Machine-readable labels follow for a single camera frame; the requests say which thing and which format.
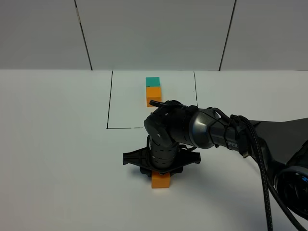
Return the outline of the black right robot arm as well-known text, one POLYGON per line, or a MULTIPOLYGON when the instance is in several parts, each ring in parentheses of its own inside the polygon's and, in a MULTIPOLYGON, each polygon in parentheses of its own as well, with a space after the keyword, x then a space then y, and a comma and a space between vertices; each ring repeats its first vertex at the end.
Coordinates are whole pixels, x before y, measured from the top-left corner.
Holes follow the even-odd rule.
POLYGON ((144 121, 145 148, 123 154, 123 164, 140 167, 143 174, 175 174, 200 163, 195 148, 225 147, 254 160, 261 158, 270 183, 284 204, 308 216, 308 121, 250 120, 226 116, 217 108, 200 109, 176 100, 150 101, 155 107, 144 121))

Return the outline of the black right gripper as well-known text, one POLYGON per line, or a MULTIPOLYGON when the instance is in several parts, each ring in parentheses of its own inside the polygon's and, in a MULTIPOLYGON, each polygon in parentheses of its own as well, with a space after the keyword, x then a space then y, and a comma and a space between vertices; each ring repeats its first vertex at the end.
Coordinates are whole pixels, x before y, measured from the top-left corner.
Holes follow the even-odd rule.
POLYGON ((183 167, 189 164, 199 164, 201 155, 194 152, 195 148, 187 148, 186 145, 174 143, 169 147, 163 147, 147 137, 146 147, 123 153, 123 164, 132 164, 140 167, 142 174, 150 177, 153 172, 159 175, 169 173, 171 176, 182 173, 183 167))

